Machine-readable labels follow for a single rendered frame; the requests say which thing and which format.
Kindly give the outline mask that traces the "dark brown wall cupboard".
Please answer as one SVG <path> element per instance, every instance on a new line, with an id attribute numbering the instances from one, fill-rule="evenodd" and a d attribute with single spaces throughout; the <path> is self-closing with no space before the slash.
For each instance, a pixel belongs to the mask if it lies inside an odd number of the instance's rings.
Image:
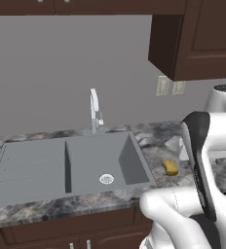
<path id="1" fill-rule="evenodd" d="M 184 15 L 153 15 L 148 60 L 171 80 L 181 38 Z"/>

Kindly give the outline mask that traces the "dark brown base cupboard door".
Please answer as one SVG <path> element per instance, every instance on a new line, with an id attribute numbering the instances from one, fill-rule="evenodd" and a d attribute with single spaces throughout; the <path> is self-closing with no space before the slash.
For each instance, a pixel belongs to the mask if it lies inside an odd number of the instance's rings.
<path id="1" fill-rule="evenodd" d="M 74 244 L 75 249 L 80 249 L 80 242 L 77 237 L 26 242 L 13 245 L 7 245 L 5 241 L 0 238 L 0 249 L 70 249 L 69 243 L 71 242 Z"/>
<path id="2" fill-rule="evenodd" d="M 150 225 L 140 225 L 85 233 L 80 236 L 80 249 L 87 249 L 88 239 L 92 249 L 139 249 L 150 230 Z"/>

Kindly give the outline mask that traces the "dark brown panelled cupboard door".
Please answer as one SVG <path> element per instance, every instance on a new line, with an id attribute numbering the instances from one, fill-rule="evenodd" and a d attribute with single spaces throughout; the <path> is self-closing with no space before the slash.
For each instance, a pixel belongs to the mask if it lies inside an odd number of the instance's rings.
<path id="1" fill-rule="evenodd" d="M 173 79 L 226 78 L 226 0 L 187 0 Z"/>

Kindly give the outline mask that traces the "dark brown drawer front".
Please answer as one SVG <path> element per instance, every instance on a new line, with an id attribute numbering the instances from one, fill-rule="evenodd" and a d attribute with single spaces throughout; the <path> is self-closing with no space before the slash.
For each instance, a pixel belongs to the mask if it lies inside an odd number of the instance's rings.
<path id="1" fill-rule="evenodd" d="M 0 229 L 5 242 L 10 244 L 67 236 L 131 225 L 134 208 L 106 211 L 89 215 L 12 226 Z"/>

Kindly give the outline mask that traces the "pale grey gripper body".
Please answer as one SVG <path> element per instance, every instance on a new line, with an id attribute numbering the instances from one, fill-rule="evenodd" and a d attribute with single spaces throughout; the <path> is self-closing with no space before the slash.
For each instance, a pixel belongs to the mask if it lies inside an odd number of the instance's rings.
<path id="1" fill-rule="evenodd" d="M 179 138 L 178 140 L 178 147 L 177 147 L 177 153 L 178 153 L 178 158 L 182 161 L 189 160 L 184 142 L 182 138 Z"/>

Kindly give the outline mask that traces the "cream wall socket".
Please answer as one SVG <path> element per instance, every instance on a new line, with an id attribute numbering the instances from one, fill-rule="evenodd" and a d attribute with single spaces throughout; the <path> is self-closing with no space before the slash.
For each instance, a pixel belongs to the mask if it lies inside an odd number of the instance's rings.
<path id="1" fill-rule="evenodd" d="M 157 96 L 167 96 L 169 94 L 170 79 L 167 76 L 159 76 L 157 83 Z"/>
<path id="2" fill-rule="evenodd" d="M 185 81 L 174 82 L 172 88 L 172 95 L 182 95 L 185 91 L 185 86 Z"/>

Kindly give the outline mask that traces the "yellow sponge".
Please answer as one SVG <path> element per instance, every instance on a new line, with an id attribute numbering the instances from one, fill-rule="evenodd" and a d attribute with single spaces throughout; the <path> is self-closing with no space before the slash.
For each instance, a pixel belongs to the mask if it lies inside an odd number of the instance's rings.
<path id="1" fill-rule="evenodd" d="M 173 160 L 163 160 L 162 167 L 165 169 L 165 172 L 168 176 L 174 176 L 178 174 L 178 168 L 175 166 Z"/>

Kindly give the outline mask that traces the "silver tap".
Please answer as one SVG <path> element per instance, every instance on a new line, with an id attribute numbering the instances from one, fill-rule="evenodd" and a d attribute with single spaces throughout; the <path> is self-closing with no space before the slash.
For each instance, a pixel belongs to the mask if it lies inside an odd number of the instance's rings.
<path id="1" fill-rule="evenodd" d="M 105 133 L 104 120 L 102 117 L 97 118 L 96 114 L 102 114 L 99 110 L 99 102 L 98 97 L 95 89 L 91 89 L 90 93 L 90 101 L 91 101 L 91 127 L 89 129 L 83 130 L 84 136 L 91 136 L 91 135 L 101 135 Z"/>

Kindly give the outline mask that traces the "grey double sink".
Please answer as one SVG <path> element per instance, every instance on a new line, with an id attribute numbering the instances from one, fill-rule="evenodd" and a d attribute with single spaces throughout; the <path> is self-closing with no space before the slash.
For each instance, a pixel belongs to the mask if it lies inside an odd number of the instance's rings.
<path id="1" fill-rule="evenodd" d="M 156 184 L 130 131 L 3 145 L 0 207 Z"/>

